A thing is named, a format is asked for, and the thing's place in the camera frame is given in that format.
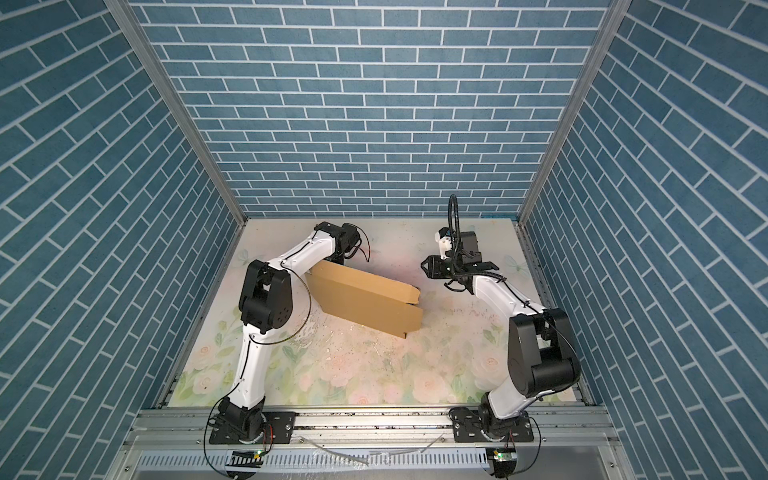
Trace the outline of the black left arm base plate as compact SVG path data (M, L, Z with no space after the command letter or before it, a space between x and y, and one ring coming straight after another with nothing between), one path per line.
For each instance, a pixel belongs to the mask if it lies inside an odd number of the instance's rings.
M217 413L209 421L208 442L213 445L289 444L296 413L261 412L245 414Z

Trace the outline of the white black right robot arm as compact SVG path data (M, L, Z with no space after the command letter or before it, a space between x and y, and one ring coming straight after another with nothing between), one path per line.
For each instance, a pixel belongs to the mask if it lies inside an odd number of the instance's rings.
M458 293L468 292L484 301L509 322L507 378L487 392L478 408L482 431L499 438L535 401L569 389L581 377L573 346L573 330L561 309L547 309L510 285L499 267L482 259L476 234L449 227L436 235L437 255L428 256L421 269Z

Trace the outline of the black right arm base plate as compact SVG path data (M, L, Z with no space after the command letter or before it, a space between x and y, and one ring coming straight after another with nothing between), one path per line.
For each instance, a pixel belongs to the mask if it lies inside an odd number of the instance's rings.
M532 442L534 433L527 413L520 416L498 419L490 408L471 410L454 407L448 411L456 443L479 442Z

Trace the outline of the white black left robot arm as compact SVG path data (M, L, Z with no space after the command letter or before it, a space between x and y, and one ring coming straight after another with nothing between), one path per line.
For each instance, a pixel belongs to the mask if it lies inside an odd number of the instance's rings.
M315 225L298 245L268 261L254 260L246 270L238 301L242 322L240 357L231 390L216 404L209 421L235 443L256 443L267 438L263 413L265 381L272 348L282 343L280 330L291 319L293 282L308 292L302 275L321 261L342 265L361 250L361 230L351 224Z

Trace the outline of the brown cardboard paper box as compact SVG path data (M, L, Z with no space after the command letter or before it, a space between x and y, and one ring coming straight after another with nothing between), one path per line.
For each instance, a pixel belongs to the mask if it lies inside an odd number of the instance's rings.
M312 267L306 280L328 315L399 338L421 329L420 291L412 285L329 261Z

